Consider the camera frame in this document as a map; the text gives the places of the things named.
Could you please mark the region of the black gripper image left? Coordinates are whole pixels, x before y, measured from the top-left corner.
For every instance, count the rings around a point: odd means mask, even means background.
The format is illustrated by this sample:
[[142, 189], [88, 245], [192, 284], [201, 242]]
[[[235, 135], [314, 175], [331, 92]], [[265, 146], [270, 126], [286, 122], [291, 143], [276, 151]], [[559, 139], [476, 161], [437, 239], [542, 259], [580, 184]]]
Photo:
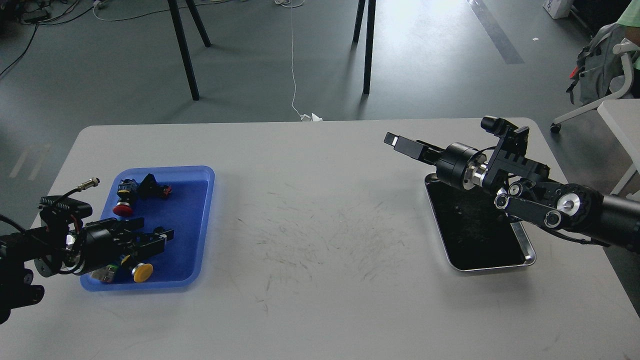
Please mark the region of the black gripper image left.
[[174, 239], [173, 228], [156, 227], [152, 232], [135, 232], [145, 225], [145, 218], [105, 218], [100, 225], [86, 227], [84, 242], [73, 265], [74, 275], [96, 271], [118, 260], [121, 255], [150, 258], [165, 251], [167, 242]]

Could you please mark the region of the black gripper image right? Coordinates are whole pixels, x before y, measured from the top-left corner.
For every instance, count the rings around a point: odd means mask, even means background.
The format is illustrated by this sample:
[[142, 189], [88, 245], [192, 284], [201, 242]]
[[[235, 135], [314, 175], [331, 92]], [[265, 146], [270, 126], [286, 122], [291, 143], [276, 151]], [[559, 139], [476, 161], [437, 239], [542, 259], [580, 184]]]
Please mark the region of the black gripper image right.
[[482, 185], [482, 178], [487, 170], [487, 156], [476, 148], [454, 142], [443, 149], [391, 132], [386, 133], [384, 143], [416, 161], [435, 165], [437, 180], [448, 186], [460, 191], [470, 191]]

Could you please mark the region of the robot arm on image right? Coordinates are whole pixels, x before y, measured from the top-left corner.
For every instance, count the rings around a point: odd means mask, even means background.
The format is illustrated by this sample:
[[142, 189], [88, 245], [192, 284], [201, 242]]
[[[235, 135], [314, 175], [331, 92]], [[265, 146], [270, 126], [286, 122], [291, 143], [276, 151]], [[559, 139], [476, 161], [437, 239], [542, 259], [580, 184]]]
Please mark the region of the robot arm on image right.
[[530, 128], [495, 116], [482, 118], [481, 127], [498, 137], [487, 156], [460, 142], [439, 148], [421, 140], [386, 133], [384, 143], [430, 166], [435, 178], [460, 191], [479, 187], [492, 196], [494, 208], [517, 221], [534, 224], [560, 239], [561, 231], [583, 235], [570, 242], [640, 250], [639, 203], [602, 194], [578, 183], [550, 178], [550, 168], [526, 157]]

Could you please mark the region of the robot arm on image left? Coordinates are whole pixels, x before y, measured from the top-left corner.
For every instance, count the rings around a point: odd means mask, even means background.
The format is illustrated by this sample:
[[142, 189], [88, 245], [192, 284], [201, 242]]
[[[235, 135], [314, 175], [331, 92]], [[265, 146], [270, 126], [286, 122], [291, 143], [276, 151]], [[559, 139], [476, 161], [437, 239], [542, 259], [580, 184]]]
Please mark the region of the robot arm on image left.
[[142, 232], [145, 221], [133, 216], [133, 207], [138, 199], [169, 198], [172, 187], [158, 183], [151, 173], [142, 182], [121, 180], [114, 217], [83, 223], [93, 214], [93, 208], [73, 199], [72, 194], [98, 184], [99, 179], [93, 177], [66, 194], [43, 196], [38, 206], [41, 227], [26, 229], [1, 216], [2, 223], [15, 229], [0, 239], [2, 322], [9, 319], [13, 309], [36, 305], [44, 297], [44, 287], [33, 283], [34, 271], [25, 266], [29, 261], [46, 278], [91, 272], [99, 281], [109, 283], [118, 271], [124, 271], [135, 283], [143, 283], [153, 274], [154, 267], [147, 260], [165, 250], [166, 243], [174, 239], [174, 230], [157, 227]]

